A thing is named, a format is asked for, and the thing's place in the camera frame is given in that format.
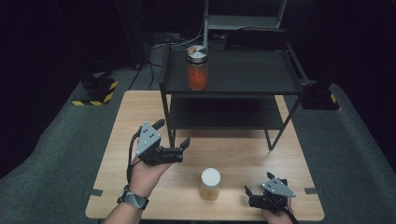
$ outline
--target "glass jar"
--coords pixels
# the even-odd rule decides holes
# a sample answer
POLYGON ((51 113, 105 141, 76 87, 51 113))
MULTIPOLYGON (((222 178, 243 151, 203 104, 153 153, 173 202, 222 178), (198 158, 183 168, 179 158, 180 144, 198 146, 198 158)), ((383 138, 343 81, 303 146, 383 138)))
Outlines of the glass jar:
POLYGON ((204 46, 187 48, 187 81, 193 91, 201 91, 207 84, 207 53, 204 46))

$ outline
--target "wooden table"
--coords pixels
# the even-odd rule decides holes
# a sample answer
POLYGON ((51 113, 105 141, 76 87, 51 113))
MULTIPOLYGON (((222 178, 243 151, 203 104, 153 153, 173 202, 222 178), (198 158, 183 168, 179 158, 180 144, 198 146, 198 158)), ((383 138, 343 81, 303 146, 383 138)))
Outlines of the wooden table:
MULTIPOLYGON (((288 114, 283 97, 277 96, 282 117, 288 114)), ((124 94, 113 131, 108 140, 94 189, 101 196, 91 195, 86 215, 91 218, 107 217, 117 205, 116 200, 126 184, 128 148, 133 134, 147 121, 153 124, 163 119, 162 98, 159 91, 127 91, 124 94)), ((161 145, 169 147, 166 127, 161 145)), ((237 130, 180 130, 176 144, 191 137, 184 152, 184 161, 175 163, 163 175, 150 196, 145 219, 173 220, 263 220, 260 209, 248 206, 244 186, 253 193, 261 193, 260 185, 268 180, 266 172, 287 178, 289 187, 297 197, 292 200, 298 220, 322 220, 323 209, 317 194, 306 194, 314 188, 292 122, 289 123, 278 149, 270 151, 265 144, 263 131, 237 130), (221 182, 219 197, 204 201, 199 195, 201 173, 205 168, 219 170, 221 182)))

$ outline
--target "yellow and black hazard tape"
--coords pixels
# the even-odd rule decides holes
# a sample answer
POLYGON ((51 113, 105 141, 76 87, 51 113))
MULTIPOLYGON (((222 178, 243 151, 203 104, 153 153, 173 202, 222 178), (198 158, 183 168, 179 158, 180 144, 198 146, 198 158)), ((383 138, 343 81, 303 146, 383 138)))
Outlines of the yellow and black hazard tape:
POLYGON ((107 104, 111 98, 113 97, 114 90, 118 85, 118 81, 114 81, 110 87, 108 88, 108 92, 102 101, 99 100, 72 100, 73 105, 105 105, 107 104))

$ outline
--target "jar lid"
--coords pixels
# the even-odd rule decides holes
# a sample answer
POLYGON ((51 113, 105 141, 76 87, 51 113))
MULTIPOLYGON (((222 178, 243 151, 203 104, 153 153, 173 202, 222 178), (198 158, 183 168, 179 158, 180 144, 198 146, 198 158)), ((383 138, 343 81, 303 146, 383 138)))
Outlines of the jar lid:
POLYGON ((208 49, 204 46, 194 45, 187 48, 187 60, 191 63, 204 63, 207 61, 208 49))

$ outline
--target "white lid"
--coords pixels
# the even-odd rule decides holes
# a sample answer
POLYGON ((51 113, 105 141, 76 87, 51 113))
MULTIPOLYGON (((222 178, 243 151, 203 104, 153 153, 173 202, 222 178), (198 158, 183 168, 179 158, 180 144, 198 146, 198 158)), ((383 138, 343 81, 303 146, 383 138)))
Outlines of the white lid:
POLYGON ((207 168, 202 172, 202 181, 209 187, 215 187, 220 179, 220 173, 215 168, 207 168))

